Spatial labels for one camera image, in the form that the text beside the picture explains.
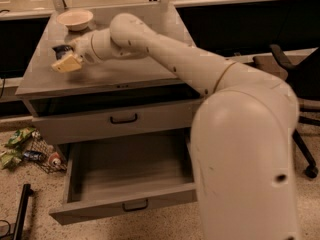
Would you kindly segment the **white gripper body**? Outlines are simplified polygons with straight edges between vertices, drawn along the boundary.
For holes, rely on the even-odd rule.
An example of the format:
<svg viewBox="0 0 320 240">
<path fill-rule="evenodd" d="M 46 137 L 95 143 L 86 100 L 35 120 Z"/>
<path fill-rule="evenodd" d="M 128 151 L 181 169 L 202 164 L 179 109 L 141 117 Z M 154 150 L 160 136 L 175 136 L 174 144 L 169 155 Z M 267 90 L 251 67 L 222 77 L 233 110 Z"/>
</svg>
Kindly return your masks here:
<svg viewBox="0 0 320 240">
<path fill-rule="evenodd" d="M 79 36 L 69 42 L 69 45 L 73 48 L 73 52 L 77 59 L 82 63 L 96 64 L 98 58 L 92 47 L 93 33 L 86 33 Z"/>
</svg>

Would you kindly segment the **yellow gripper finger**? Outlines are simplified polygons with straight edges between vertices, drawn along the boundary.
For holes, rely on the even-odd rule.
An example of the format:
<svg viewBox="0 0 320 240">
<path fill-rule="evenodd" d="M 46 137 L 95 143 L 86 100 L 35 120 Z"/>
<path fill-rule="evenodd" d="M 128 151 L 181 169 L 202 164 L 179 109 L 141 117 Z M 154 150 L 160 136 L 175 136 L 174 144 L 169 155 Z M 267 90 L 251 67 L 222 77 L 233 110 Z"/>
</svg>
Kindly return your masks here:
<svg viewBox="0 0 320 240">
<path fill-rule="evenodd" d="M 83 60 L 73 52 L 68 52 L 61 59 L 54 62 L 51 67 L 59 73 L 67 73 L 80 70 Z"/>
</svg>

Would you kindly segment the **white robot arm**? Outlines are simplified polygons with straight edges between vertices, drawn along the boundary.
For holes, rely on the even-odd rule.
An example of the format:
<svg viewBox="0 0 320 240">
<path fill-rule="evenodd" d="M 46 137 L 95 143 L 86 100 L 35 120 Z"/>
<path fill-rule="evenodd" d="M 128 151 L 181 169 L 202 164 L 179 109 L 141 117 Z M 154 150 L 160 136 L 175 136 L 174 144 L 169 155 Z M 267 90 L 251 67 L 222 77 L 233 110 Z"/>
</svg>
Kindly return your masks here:
<svg viewBox="0 0 320 240">
<path fill-rule="evenodd" d="M 54 51 L 57 72 L 148 55 L 200 94 L 191 162 L 205 240 L 301 240 L 291 147 L 299 102 L 284 80 L 157 33 L 129 13 Z"/>
</svg>

